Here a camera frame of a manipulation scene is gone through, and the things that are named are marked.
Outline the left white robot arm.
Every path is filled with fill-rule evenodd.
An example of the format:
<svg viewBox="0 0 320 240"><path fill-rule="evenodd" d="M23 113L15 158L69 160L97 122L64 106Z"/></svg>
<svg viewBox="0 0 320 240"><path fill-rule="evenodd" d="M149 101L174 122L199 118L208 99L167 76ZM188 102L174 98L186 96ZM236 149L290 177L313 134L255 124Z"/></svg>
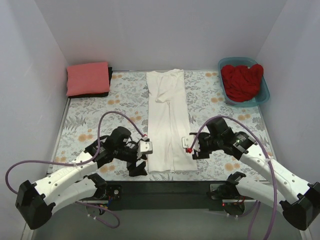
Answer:
<svg viewBox="0 0 320 240"><path fill-rule="evenodd" d="M23 182L15 206L28 227L36 230L54 213L77 201L89 199L107 204L117 201L121 198L121 186L109 185L96 171L117 159L127 163L131 177L145 176L145 160L152 153L153 144L146 135L133 141L131 132L119 126L86 147L71 165L33 183Z"/></svg>

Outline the white t shirt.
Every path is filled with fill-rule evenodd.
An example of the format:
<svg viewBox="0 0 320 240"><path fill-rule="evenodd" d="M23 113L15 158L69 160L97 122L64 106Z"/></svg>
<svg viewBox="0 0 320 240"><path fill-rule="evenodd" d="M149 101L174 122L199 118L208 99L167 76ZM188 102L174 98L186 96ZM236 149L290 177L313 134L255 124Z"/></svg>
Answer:
<svg viewBox="0 0 320 240"><path fill-rule="evenodd" d="M146 73L146 82L149 92L147 135L153 147L148 157L148 171L196 171L196 161L182 145L182 138L191 132L184 71L151 71Z"/></svg>

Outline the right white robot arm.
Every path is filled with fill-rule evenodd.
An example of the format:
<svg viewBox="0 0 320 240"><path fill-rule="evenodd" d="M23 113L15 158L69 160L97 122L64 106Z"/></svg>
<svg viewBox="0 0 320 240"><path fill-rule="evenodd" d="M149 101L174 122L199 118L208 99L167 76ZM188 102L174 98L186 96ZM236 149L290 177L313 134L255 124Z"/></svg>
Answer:
<svg viewBox="0 0 320 240"><path fill-rule="evenodd" d="M194 160L207 159L215 151L223 151L261 175L268 184L250 180L235 172L207 194L221 200L240 196L254 199L280 211L293 227L305 231L320 213L320 184L309 183L289 171L268 155L262 143L249 130L235 132L225 116L215 116L203 125L207 132L190 133L182 141Z"/></svg>

